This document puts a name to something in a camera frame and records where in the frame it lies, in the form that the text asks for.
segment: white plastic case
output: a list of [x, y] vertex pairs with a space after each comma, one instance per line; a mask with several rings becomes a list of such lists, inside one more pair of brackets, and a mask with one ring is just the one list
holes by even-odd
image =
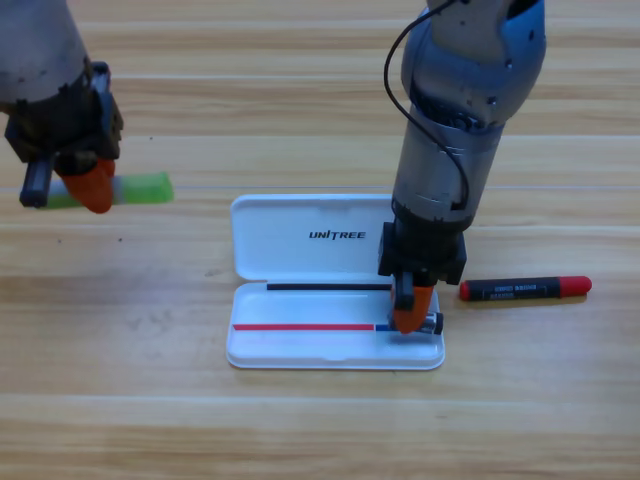
[[[246, 195], [231, 206], [237, 273], [227, 358], [239, 368], [430, 370], [444, 335], [384, 331], [377, 274], [390, 195]], [[434, 292], [430, 310], [439, 312]]]

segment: red marker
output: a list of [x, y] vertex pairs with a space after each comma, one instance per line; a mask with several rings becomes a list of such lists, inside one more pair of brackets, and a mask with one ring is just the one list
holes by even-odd
[[467, 280], [460, 284], [460, 298], [468, 302], [565, 298], [586, 295], [591, 290], [588, 277], [506, 278]]

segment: green marker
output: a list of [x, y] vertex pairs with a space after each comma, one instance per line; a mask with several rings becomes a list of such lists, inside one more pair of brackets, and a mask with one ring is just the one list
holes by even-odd
[[[113, 185], [113, 205], [148, 205], [173, 201], [173, 186], [166, 172], [116, 175]], [[42, 210], [81, 207], [68, 192], [62, 180], [51, 182], [47, 206]]]

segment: unitree logo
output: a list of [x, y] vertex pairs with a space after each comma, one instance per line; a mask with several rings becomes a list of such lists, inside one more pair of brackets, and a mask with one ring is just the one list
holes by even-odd
[[342, 238], [365, 238], [366, 232], [309, 232], [309, 238], [326, 238], [329, 240], [338, 240]]

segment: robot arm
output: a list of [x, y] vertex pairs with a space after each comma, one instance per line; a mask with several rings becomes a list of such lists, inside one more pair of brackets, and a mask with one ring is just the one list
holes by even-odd
[[[419, 328], [438, 281], [460, 282], [463, 232], [546, 51], [544, 0], [428, 0], [428, 7], [402, 60], [411, 121], [378, 270], [394, 277], [393, 322], [402, 333]], [[439, 13], [428, 18], [432, 11]]]
[[24, 206], [46, 206], [55, 171], [86, 208], [109, 210], [123, 121], [109, 67], [89, 60], [66, 0], [0, 0], [0, 112], [27, 164]]

